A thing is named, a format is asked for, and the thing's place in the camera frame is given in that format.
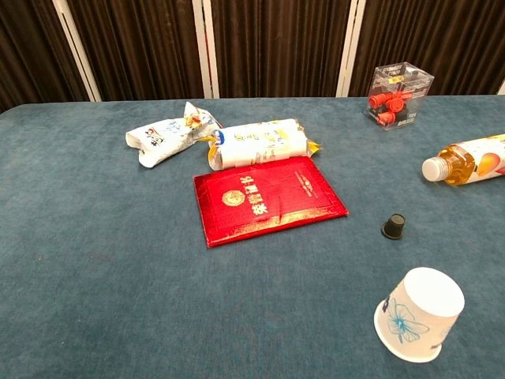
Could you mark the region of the white paper cup blue flower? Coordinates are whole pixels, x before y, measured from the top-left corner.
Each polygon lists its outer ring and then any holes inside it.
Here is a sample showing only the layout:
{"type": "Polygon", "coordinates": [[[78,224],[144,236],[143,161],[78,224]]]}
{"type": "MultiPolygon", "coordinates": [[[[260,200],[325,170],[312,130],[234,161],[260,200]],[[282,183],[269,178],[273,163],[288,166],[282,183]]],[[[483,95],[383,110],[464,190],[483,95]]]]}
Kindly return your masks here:
{"type": "Polygon", "coordinates": [[[393,355],[407,362],[431,362],[464,306],[462,289],[451,277],[434,268],[417,267],[377,305],[374,327],[393,355]]]}

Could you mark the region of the red certificate book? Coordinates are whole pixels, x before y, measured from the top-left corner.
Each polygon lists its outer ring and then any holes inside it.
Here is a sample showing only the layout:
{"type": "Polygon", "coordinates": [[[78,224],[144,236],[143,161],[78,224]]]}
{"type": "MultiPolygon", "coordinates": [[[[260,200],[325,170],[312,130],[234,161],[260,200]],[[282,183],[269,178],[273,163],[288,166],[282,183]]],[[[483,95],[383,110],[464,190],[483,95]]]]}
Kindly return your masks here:
{"type": "Polygon", "coordinates": [[[216,171],[193,182],[209,247],[349,215],[306,156],[216,171]]]}

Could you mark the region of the white yellow biscuit pack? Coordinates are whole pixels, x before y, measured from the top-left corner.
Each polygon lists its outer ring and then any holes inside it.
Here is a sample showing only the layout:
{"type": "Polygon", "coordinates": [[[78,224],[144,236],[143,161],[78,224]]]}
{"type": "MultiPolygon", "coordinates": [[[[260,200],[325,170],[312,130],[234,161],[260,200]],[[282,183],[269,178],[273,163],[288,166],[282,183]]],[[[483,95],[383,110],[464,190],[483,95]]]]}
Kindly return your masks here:
{"type": "Polygon", "coordinates": [[[294,118],[215,129],[204,140],[209,143],[208,162],[214,171],[310,157],[321,150],[294,118]]]}

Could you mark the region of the crumpled white snack packet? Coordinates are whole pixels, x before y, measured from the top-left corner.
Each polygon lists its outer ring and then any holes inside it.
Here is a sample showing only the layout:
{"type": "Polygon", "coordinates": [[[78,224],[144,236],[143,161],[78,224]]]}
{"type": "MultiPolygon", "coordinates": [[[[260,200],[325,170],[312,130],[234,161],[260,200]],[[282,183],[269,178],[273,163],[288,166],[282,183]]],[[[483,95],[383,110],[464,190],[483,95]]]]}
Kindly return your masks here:
{"type": "Polygon", "coordinates": [[[130,130],[125,134],[125,142],[138,150],[142,166],[153,168],[221,128],[209,111],[186,102],[182,118],[164,119],[130,130]]]}

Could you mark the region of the dark brown pleated curtain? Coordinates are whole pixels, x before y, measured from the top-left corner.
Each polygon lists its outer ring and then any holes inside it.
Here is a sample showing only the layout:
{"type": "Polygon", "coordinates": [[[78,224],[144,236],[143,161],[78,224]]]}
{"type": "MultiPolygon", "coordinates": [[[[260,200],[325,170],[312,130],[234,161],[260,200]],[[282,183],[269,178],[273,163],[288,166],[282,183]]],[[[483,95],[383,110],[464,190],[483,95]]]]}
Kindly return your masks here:
{"type": "Polygon", "coordinates": [[[104,101],[199,99],[192,0],[67,0],[104,101]]]}
{"type": "Polygon", "coordinates": [[[374,69],[399,62],[430,73],[430,95],[495,95],[505,80],[505,0],[366,0],[350,96],[374,69]]]}
{"type": "Polygon", "coordinates": [[[211,0],[219,95],[335,96],[351,0],[211,0]]]}
{"type": "Polygon", "coordinates": [[[52,0],[0,0],[0,114],[88,100],[52,0]]]}

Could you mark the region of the small black cap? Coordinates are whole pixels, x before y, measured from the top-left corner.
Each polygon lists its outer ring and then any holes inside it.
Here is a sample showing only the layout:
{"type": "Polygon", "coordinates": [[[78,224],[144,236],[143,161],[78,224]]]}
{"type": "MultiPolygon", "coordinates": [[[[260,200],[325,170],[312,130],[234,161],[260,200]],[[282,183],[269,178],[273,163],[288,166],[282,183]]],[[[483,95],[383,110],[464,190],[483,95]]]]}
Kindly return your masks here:
{"type": "Polygon", "coordinates": [[[406,219],[402,214],[392,214],[381,227],[382,235],[392,240],[401,239],[405,222],[406,219]]]}

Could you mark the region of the blue felt table cloth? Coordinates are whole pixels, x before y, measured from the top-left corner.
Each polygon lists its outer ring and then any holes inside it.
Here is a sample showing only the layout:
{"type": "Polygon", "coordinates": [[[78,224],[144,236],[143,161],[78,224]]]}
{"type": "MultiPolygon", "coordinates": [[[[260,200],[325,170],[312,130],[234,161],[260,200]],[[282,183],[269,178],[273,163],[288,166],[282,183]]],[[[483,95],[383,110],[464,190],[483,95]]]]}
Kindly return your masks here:
{"type": "Polygon", "coordinates": [[[297,118],[347,217],[210,249],[195,144],[146,169],[125,133],[181,100],[25,104],[0,114],[0,379],[505,378],[505,178],[453,187],[421,165],[505,133],[505,96],[429,96],[382,130],[364,98],[201,99],[223,125],[297,118]],[[381,227],[405,219],[402,238],[381,227]],[[439,357],[378,339],[380,300],[437,268],[466,305],[439,357]]]}

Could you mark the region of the clear plastic box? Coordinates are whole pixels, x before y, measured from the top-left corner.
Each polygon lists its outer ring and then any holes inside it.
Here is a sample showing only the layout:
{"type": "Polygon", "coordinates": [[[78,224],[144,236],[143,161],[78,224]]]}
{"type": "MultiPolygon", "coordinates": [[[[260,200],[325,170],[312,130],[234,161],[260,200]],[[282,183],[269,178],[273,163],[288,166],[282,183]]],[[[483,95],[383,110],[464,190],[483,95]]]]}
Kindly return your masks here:
{"type": "Polygon", "coordinates": [[[387,93],[387,100],[392,96],[402,96],[405,106],[402,111],[396,114],[396,122],[390,126],[382,126],[377,122],[379,113],[389,111],[385,105],[386,101],[376,109],[372,109],[367,103],[365,115],[385,130],[398,129],[413,123],[424,98],[428,95],[433,80],[433,75],[408,62],[376,67],[368,91],[368,98],[380,93],[387,93]]]}

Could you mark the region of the orange juice bottle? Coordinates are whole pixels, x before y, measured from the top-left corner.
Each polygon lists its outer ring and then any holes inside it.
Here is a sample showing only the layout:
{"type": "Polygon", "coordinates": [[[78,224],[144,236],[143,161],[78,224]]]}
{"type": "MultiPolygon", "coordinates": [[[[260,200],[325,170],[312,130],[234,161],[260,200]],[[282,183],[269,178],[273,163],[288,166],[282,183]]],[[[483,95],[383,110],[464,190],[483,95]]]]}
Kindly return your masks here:
{"type": "Polygon", "coordinates": [[[449,144],[425,160],[421,172],[430,182],[453,186],[505,176],[505,133],[449,144]]]}

